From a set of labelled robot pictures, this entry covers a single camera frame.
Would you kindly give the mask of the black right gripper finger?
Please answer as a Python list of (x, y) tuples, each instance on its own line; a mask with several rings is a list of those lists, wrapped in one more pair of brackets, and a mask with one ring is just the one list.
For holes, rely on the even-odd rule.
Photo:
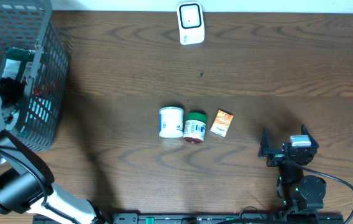
[(263, 127), (260, 147), (257, 155), (259, 157), (267, 157), (269, 153), (270, 153), (270, 141), (268, 139), (267, 129)]
[(311, 141), (311, 144), (316, 144), (316, 140), (312, 137), (312, 135), (309, 133), (308, 129), (304, 124), (301, 125), (301, 133), (302, 135), (307, 135), (309, 140)]

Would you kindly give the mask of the orange tissue pack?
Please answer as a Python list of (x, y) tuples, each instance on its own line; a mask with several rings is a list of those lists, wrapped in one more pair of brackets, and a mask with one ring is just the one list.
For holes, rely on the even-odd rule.
[(225, 137), (231, 125), (233, 115), (219, 110), (210, 131), (219, 136)]

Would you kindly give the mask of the green lid jar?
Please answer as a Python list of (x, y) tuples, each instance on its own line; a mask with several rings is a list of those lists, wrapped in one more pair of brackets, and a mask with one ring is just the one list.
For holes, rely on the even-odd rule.
[(203, 143), (207, 120), (207, 116), (203, 113), (188, 113), (185, 121), (183, 139), (193, 144)]

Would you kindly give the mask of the white plastic jar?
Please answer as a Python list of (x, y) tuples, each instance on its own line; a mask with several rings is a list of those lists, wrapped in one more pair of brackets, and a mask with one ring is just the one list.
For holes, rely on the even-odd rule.
[(168, 106), (159, 110), (159, 136), (161, 138), (182, 138), (184, 110)]

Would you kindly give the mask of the green white wipes pack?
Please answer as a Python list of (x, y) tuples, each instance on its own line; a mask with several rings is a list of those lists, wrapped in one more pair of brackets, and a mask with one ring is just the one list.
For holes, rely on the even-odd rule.
[(25, 50), (15, 47), (8, 49), (0, 82), (14, 80), (27, 85), (28, 79), (36, 77), (31, 74), (35, 53), (35, 50)]

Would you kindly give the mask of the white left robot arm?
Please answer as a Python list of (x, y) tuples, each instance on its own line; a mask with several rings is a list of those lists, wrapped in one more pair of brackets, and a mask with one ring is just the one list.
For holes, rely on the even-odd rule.
[(30, 213), (34, 223), (113, 223), (92, 202), (57, 185), (48, 165), (6, 130), (1, 107), (11, 99), (0, 85), (0, 213)]

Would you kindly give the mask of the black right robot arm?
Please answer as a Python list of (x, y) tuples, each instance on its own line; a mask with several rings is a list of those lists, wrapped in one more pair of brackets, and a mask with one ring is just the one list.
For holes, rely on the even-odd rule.
[(267, 130), (262, 131), (258, 156), (267, 159), (268, 167), (278, 168), (277, 194), (284, 199), (287, 208), (296, 213), (317, 212), (324, 207), (325, 180), (303, 173), (318, 148), (319, 144), (305, 125), (301, 126), (301, 134), (292, 135), (281, 149), (272, 149)]

